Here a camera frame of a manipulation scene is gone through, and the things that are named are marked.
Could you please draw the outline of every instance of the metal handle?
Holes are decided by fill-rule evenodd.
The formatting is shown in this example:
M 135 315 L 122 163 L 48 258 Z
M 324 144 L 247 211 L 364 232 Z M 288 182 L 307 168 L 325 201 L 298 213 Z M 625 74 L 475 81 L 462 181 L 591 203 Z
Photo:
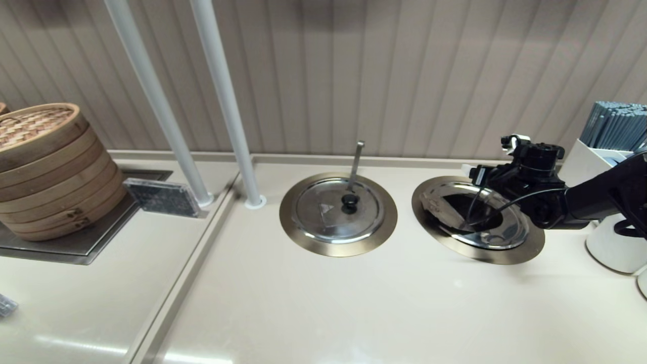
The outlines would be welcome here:
M 362 155 L 362 148 L 364 141 L 357 142 L 357 149 L 355 150 L 355 160 L 353 160 L 353 169 L 351 170 L 351 177 L 348 179 L 348 191 L 353 191 L 353 186 L 357 180 L 357 167 L 360 165 L 360 156 Z

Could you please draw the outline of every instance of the lid knob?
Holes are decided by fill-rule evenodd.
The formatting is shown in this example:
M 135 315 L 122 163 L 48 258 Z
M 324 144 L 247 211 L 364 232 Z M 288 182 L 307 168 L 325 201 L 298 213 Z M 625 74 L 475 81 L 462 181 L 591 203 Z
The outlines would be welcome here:
M 356 194 L 345 194 L 342 196 L 342 212 L 352 215 L 357 212 L 357 203 L 360 201 Z

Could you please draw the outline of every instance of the stacked bamboo steamer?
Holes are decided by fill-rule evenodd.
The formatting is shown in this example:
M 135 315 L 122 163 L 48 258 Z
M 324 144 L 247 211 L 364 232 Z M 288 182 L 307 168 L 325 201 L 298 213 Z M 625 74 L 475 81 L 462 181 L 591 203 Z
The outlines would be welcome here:
M 0 222 L 24 240 L 73 233 L 125 196 L 123 176 L 74 104 L 0 116 Z

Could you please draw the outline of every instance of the countertop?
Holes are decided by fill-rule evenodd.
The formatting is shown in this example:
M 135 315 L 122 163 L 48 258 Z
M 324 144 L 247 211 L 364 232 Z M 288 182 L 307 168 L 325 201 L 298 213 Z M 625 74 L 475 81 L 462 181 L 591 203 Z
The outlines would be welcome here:
M 462 176 L 459 163 L 362 164 L 395 200 L 397 226 L 374 251 L 329 258 L 287 237 L 279 205 L 306 177 L 348 172 L 349 159 L 280 161 L 257 159 L 268 203 L 234 203 L 155 363 L 645 362 L 647 301 L 635 277 L 588 255 L 590 227 L 546 231 L 524 264 L 477 262 L 435 241 L 411 210 L 418 184 Z
M 172 170 L 168 181 L 185 183 L 170 156 L 113 154 L 121 167 Z M 237 175 L 230 154 L 197 159 L 217 194 L 200 218 L 139 210 L 89 266 L 0 256 L 0 292 L 19 303 L 0 319 L 0 363 L 130 360 Z

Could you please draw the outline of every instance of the ribbed wall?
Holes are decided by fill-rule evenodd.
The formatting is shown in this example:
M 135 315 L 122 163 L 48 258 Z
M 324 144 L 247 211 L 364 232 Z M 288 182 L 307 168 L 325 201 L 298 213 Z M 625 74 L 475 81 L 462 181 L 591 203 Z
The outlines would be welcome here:
M 253 152 L 499 157 L 647 104 L 645 0 L 215 0 Z M 189 1 L 132 0 L 192 150 L 228 141 Z M 0 101 L 79 104 L 108 148 L 167 149 L 100 0 L 0 0 Z

